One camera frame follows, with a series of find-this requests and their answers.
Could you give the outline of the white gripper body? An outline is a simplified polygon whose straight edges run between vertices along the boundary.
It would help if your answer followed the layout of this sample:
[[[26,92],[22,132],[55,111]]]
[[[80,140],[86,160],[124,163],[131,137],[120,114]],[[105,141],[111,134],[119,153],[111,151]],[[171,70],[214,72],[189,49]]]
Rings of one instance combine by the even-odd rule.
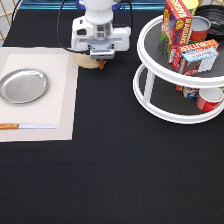
[[[92,24],[84,16],[73,20],[71,48],[91,59],[113,59],[117,51],[129,49],[130,27],[114,28],[112,23]]]

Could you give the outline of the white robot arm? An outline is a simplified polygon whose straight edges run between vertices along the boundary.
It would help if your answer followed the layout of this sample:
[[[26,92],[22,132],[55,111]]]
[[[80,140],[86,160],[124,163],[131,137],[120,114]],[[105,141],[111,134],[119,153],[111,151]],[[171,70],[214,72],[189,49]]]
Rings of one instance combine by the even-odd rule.
[[[115,0],[84,0],[85,15],[73,20],[71,48],[88,51],[91,59],[113,59],[117,51],[129,49],[129,26],[114,28]]]

